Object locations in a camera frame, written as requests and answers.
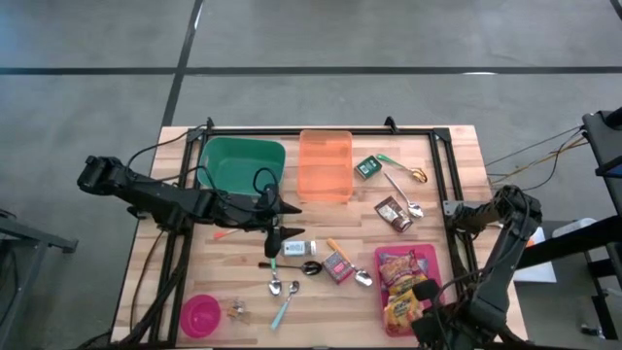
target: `snack bag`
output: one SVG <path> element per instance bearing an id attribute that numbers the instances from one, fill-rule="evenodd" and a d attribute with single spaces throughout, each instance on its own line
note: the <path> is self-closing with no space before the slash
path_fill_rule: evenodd
<path id="1" fill-rule="evenodd" d="M 387 257 L 379 268 L 390 296 L 406 293 L 415 284 L 428 279 L 412 251 L 401 257 Z"/>
<path id="2" fill-rule="evenodd" d="M 412 291 L 395 297 L 384 309 L 384 324 L 387 333 L 399 335 L 411 333 L 410 324 L 422 317 L 419 301 Z"/>

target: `concrete floor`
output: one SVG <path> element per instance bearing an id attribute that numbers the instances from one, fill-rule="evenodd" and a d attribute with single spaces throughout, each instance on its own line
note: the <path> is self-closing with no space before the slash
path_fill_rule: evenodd
<path id="1" fill-rule="evenodd" d="M 0 0 L 0 67 L 174 67 L 193 3 Z M 189 66 L 606 66 L 619 65 L 621 34 L 606 0 L 210 0 Z M 154 143 L 172 81 L 0 76 L 0 207 L 80 239 L 73 256 L 46 257 L 11 349 L 70 348 L 110 327 L 136 222 L 120 200 L 82 193 L 76 179 L 88 155 L 128 159 Z M 597 74 L 185 77 L 173 124 L 208 116 L 219 125 L 379 124 L 386 116 L 468 123 L 490 161 L 579 125 L 584 113 L 619 107 L 620 87 L 622 75 Z M 510 171 L 563 140 L 489 171 Z M 147 171 L 150 162 L 144 155 L 133 167 Z M 551 166 L 513 181 L 532 186 Z M 545 219 L 614 213 L 595 167 L 587 147 L 561 157 L 552 181 L 531 192 Z M 594 321 L 581 261 L 555 267 L 557 295 L 550 286 L 518 286 L 530 339 L 604 348 L 577 330 Z"/>

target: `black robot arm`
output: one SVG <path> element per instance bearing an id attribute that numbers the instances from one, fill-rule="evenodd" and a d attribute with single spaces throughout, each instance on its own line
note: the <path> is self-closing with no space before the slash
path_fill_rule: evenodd
<path id="1" fill-rule="evenodd" d="M 436 349 L 471 350 L 492 342 L 497 335 L 504 341 L 520 340 L 505 324 L 509 307 L 507 287 L 541 220 L 537 199 L 514 186 L 503 187 L 493 200 L 477 208 L 458 205 L 446 218 L 446 224 L 455 232 L 475 234 L 496 221 L 502 229 L 486 265 L 465 278 L 466 292 L 461 299 L 436 306 L 435 310 L 433 305 L 422 319 L 413 323 L 419 341 Z M 418 298 L 430 297 L 420 297 L 421 291 L 417 290 L 415 294 Z M 440 325 L 434 313 L 439 314 Z"/>
<path id="2" fill-rule="evenodd" d="M 169 232 L 184 234 L 194 224 L 265 231 L 268 258 L 276 257 L 282 241 L 304 232 L 278 227 L 278 215 L 301 210 L 284 202 L 274 184 L 266 185 L 259 199 L 220 190 L 180 189 L 138 174 L 115 157 L 89 156 L 78 186 L 86 193 L 114 195 L 130 203 L 127 211 L 136 217 L 150 213 Z"/>

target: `black floor stripe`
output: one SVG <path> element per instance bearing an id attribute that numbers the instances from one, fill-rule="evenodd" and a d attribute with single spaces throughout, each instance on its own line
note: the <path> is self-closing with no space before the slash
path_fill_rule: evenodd
<path id="1" fill-rule="evenodd" d="M 296 76 L 296 75 L 542 75 L 620 74 L 622 66 L 585 67 L 193 67 L 193 76 Z"/>
<path id="2" fill-rule="evenodd" d="M 171 91 L 168 94 L 168 100 L 166 101 L 166 108 L 164 109 L 164 116 L 162 117 L 161 126 L 170 126 L 173 123 L 173 116 L 175 115 L 177 101 L 179 100 L 179 94 L 182 90 L 182 82 L 184 81 L 184 69 L 188 65 L 190 49 L 192 48 L 192 42 L 194 41 L 194 35 L 196 34 L 196 27 L 198 26 L 198 20 L 202 7 L 203 0 L 194 0 L 194 6 L 192 7 L 192 12 L 190 13 L 190 21 L 188 22 L 188 29 L 186 30 L 186 39 L 184 39 L 182 52 L 179 56 L 179 62 L 177 63 L 177 71 L 175 73 L 175 78 L 173 78 L 173 85 L 171 86 Z"/>
<path id="3" fill-rule="evenodd" d="M 3 68 L 0 75 L 173 75 L 175 67 Z"/>
<path id="4" fill-rule="evenodd" d="M 188 55 L 180 63 L 188 64 Z M 175 75 L 177 88 L 183 76 L 305 76 L 305 75 L 546 75 L 620 74 L 622 66 L 583 67 L 120 67 L 120 68 L 2 68 L 0 75 Z"/>

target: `magenta bowl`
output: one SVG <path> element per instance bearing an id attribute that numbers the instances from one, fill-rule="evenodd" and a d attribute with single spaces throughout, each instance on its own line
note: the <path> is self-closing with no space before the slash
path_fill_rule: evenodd
<path id="1" fill-rule="evenodd" d="M 221 321 L 221 307 L 213 297 L 199 295 L 192 297 L 180 316 L 182 331 L 192 338 L 211 334 Z"/>

